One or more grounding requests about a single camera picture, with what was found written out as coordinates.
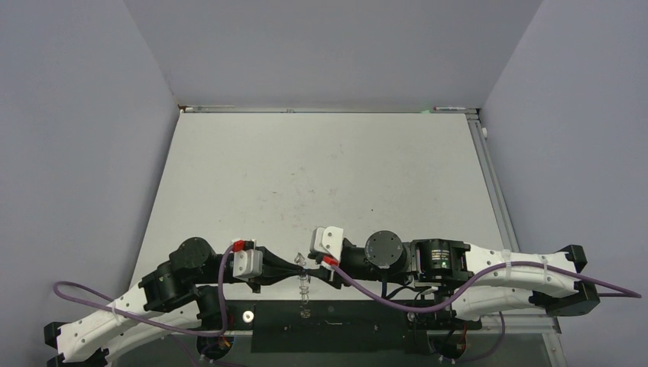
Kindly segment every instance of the gray wall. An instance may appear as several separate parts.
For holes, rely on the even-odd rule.
[[[520,247],[648,295],[648,2],[545,0],[483,110]],[[571,365],[645,365],[645,300],[560,320]]]
[[[541,0],[125,0],[185,105],[483,106]]]
[[[0,5],[0,364],[43,366],[42,326],[124,291],[177,107],[122,2]]]

